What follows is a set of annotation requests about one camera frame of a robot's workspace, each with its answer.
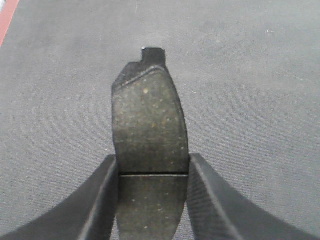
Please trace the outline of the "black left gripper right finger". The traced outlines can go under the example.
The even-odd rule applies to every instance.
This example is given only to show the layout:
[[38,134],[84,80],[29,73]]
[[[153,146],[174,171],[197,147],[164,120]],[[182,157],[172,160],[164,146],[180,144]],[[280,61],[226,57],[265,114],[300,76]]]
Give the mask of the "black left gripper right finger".
[[315,240],[241,195],[198,153],[190,155],[187,208],[196,240]]

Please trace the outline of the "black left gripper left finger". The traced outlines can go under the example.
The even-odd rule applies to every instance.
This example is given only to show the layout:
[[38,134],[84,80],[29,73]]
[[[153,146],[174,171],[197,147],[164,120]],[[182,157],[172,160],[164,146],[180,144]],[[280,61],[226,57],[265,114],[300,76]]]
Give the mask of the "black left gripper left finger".
[[96,171],[59,205],[1,236],[2,240],[109,240],[119,192],[118,164],[108,155]]

